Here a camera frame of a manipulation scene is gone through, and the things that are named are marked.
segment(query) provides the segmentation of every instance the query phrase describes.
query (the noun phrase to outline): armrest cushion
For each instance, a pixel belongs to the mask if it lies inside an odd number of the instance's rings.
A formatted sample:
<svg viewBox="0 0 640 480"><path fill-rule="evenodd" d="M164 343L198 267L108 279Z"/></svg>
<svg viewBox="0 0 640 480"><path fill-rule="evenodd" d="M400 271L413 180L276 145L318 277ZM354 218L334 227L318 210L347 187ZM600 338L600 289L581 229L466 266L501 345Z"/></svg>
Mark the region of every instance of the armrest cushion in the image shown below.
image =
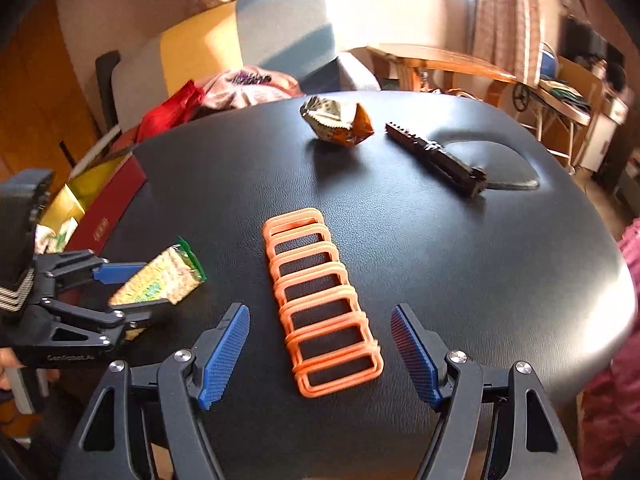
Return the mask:
<svg viewBox="0 0 640 480"><path fill-rule="evenodd" d="M380 90L376 77L350 52L337 56L343 90Z"/></svg>
<svg viewBox="0 0 640 480"><path fill-rule="evenodd" d="M95 60L95 75L98 79L98 90L100 91L100 102L102 103L102 113L107 124L107 130L111 130L118 124L118 114L113 101L113 87L111 86L111 74L116 65L120 62L120 53L111 50L102 54Z"/></svg>
<svg viewBox="0 0 640 480"><path fill-rule="evenodd" d="M113 69L111 84L118 124L126 132L169 97L162 68L160 36L119 62Z"/></svg>

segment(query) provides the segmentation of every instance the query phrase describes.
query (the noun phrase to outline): wooden door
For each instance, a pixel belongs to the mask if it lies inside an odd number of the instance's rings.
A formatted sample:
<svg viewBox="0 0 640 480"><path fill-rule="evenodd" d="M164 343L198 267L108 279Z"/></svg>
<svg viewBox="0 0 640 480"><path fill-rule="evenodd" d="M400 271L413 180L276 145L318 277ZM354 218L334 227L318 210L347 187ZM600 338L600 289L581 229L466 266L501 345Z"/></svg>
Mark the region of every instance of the wooden door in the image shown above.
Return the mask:
<svg viewBox="0 0 640 480"><path fill-rule="evenodd" d="M0 51L0 179L25 168L51 168L55 192L72 162L96 140L60 31L56 0L39 0Z"/></svg>

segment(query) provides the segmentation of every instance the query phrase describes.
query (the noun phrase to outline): black leather table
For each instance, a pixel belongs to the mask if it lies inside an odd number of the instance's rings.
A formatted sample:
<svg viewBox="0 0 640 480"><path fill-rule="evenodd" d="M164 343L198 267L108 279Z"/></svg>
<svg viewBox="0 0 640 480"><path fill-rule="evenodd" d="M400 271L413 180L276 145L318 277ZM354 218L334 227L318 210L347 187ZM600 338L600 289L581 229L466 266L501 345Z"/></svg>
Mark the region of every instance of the black leather table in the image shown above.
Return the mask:
<svg viewBox="0 0 640 480"><path fill-rule="evenodd" d="M434 416L390 335L399 302L480 362L532 363L556 406L607 365L632 322L633 287L612 237L515 121L451 96L344 97L364 104L376 130L350 150L314 140L302 100L220 113L145 142L135 154L148 183L104 251L114 261L152 258L181 235L209 277L174 323L130 346L133 365L191 346L231 302L249 306L247 343L205 416L230 480L417 469ZM540 186L460 198L384 134L386 121L442 143L509 146ZM377 380L319 399L300 396L292 379L261 235L267 218L306 206L324 214L385 359Z"/></svg>

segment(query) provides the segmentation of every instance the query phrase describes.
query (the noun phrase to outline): clothing pile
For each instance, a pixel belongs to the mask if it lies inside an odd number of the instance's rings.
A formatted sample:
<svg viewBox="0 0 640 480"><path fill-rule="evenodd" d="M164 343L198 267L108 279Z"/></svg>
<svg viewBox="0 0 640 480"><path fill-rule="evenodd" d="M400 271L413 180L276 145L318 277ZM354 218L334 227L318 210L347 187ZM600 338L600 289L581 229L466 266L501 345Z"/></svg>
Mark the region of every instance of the clothing pile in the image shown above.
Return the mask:
<svg viewBox="0 0 640 480"><path fill-rule="evenodd" d="M540 88L549 92L553 97L560 102L568 104L574 108L578 108L581 112L586 114L591 113L591 107L589 103L585 101L582 94L578 92L574 87L569 86L566 81L558 81L549 79L546 76L540 76Z"/></svg>
<svg viewBox="0 0 640 480"><path fill-rule="evenodd" d="M147 112L139 126L123 132L113 143L111 153L214 112L302 96L298 82L290 75L251 65L196 82L189 80L164 103Z"/></svg>

